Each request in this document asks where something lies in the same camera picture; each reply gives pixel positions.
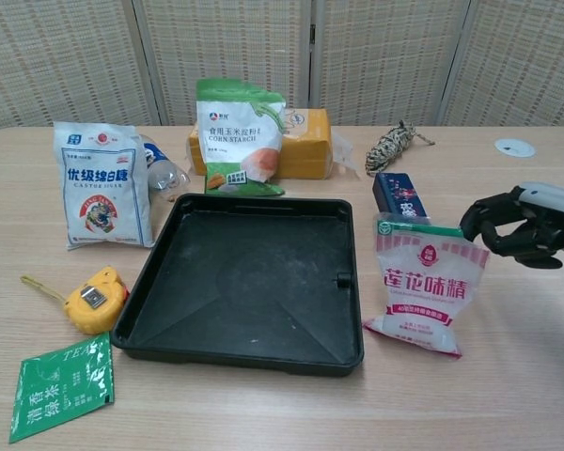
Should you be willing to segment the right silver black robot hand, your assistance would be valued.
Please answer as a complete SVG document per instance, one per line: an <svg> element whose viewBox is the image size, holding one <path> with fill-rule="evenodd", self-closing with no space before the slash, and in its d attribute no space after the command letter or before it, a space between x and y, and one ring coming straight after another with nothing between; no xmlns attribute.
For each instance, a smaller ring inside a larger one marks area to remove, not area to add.
<svg viewBox="0 0 564 451"><path fill-rule="evenodd" d="M532 269L562 267L564 252L564 188L522 182L511 191L481 198L460 221L463 236L481 237L487 248Z"/></svg>

